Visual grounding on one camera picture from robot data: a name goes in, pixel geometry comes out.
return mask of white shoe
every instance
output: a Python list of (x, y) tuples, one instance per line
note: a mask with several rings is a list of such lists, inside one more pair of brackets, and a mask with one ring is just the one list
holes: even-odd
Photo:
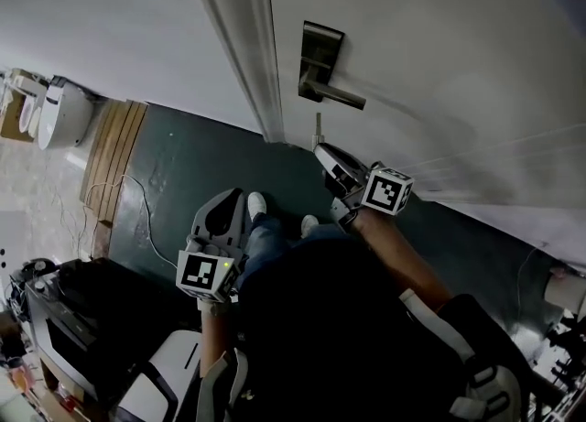
[(254, 220), (259, 213), (266, 213), (266, 201), (260, 192), (251, 192), (248, 196), (248, 213), (250, 219)]
[(311, 233), (313, 227), (320, 224), (320, 221), (315, 215), (306, 215), (301, 221), (301, 238), (307, 238)]

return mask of forearm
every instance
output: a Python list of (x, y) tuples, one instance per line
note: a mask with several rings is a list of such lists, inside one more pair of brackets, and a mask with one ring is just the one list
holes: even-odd
[(451, 299), (448, 289), (388, 216), (360, 209), (353, 228), (370, 245), (402, 291), (411, 288), (435, 310)]
[(230, 349), (228, 315), (213, 316), (201, 313), (201, 362), (200, 376), (203, 378), (222, 354)]

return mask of white cube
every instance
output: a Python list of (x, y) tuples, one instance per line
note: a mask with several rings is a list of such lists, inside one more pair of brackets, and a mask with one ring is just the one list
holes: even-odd
[(179, 251), (175, 285), (193, 297), (224, 302), (239, 275), (233, 258)]
[(364, 190), (363, 206), (389, 215), (397, 215), (407, 205), (413, 179), (392, 168), (379, 168), (371, 172)]

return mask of metal door handle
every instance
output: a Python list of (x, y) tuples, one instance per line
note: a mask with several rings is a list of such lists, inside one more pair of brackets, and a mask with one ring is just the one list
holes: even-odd
[(328, 85), (344, 34), (310, 22), (303, 24), (299, 96), (314, 102), (323, 97), (363, 110), (366, 100)]

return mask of jeans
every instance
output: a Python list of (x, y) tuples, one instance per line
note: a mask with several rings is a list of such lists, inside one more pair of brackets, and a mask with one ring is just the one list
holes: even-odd
[(300, 244), (315, 242), (316, 240), (348, 239), (350, 235), (342, 232), (334, 224), (316, 225), (311, 229), (309, 236), (296, 242), (290, 242), (285, 237), (281, 221), (265, 213), (259, 213), (253, 220), (253, 225), (246, 245), (248, 261), (244, 273), (238, 278), (237, 285), (242, 283), (254, 272), (271, 265), (278, 257), (291, 248)]

